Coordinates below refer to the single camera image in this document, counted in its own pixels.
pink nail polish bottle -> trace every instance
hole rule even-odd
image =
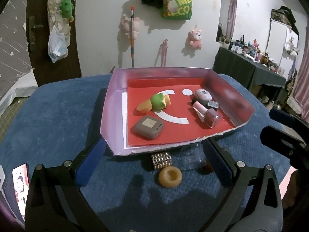
[[[214,109],[208,109],[204,115],[205,123],[210,127],[215,127],[219,122],[219,114]]]
[[[204,116],[204,122],[207,124],[210,128],[215,127],[219,122],[219,114],[214,109],[207,109],[202,104],[200,104],[198,101],[196,101],[193,104],[193,107],[197,109],[203,116]]]

clear glass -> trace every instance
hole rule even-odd
[[[194,170],[206,166],[206,156],[201,142],[185,145],[172,156],[172,163],[180,170]]]

stuffed toy keychain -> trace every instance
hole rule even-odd
[[[196,49],[199,49],[201,50],[202,49],[202,35],[200,34],[201,30],[199,31],[195,31],[195,30],[192,30],[191,31],[191,34],[190,34],[190,38],[191,38],[191,41],[190,41],[190,45],[193,47],[193,48],[196,48]]]

rubber ring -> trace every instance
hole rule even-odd
[[[177,167],[165,167],[159,173],[159,183],[166,188],[177,187],[182,180],[182,173]]]

pink teddy bear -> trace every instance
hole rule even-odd
[[[202,35],[200,34],[201,30],[199,31],[194,31],[192,30],[191,31],[191,34],[190,34],[190,37],[191,37],[191,42],[190,42],[190,45],[193,47],[193,48],[197,48],[199,50],[202,49]]]
[[[138,32],[139,32],[139,28],[140,28],[139,21],[140,21],[140,19],[138,17],[134,18],[134,24],[133,24],[133,38],[134,38],[134,40],[138,36]],[[128,36],[128,38],[130,38],[131,37],[131,34],[130,34],[131,18],[123,16],[121,18],[121,24],[123,25],[123,29],[126,31],[126,35]]]

